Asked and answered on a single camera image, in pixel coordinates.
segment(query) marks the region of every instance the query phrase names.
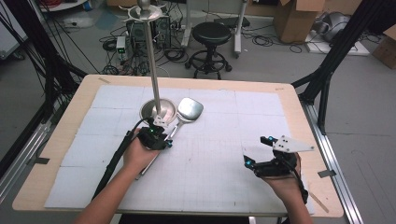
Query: metal bowl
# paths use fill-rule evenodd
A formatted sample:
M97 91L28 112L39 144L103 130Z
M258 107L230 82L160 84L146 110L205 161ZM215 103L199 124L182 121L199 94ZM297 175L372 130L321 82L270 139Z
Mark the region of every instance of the metal bowl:
M175 104L168 99L160 99L161 113L159 116L163 118L166 124L170 124L175 120L177 116L177 108ZM140 118L154 117L157 115L157 109L155 108L155 101L150 100L143 104L140 109Z

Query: caster wheel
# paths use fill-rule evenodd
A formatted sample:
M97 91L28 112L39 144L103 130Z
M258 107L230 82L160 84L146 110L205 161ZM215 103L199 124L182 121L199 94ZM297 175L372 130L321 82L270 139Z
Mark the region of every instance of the caster wheel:
M231 72L231 70L233 70L233 68L229 64L227 66L225 66L226 72Z

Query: white paper sheet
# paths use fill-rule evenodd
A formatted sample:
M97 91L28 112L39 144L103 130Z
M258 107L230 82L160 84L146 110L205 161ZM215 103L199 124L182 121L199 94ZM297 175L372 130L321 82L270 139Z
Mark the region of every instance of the white paper sheet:
M151 100L152 88L103 86L64 156L48 208L83 208L123 136ZM190 97L204 105L198 120L185 124L174 145L163 151L135 181L120 209L136 211L282 214L273 191L245 168L243 155L256 161L273 158L260 136L290 136L282 105L274 93L160 89L176 105ZM167 129L169 133L177 120ZM311 202L308 203L313 213Z

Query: metal pole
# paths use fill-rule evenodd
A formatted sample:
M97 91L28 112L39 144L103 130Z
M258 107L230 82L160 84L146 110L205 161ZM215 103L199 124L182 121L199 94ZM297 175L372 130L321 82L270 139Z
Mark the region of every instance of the metal pole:
M161 113L160 94L158 91L157 71L155 68L154 47L152 45L151 28L149 25L149 21L144 21L143 24L146 32L146 46L148 51L149 70L151 73L152 90L154 91L155 108L157 109L157 115L160 115Z

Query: person's left hand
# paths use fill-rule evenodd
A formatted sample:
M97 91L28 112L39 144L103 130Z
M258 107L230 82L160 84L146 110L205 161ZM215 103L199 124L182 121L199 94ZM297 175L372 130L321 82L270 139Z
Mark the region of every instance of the person's left hand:
M146 149L139 138L136 137L123 154L123 167L141 171L145 169L159 153L159 150Z

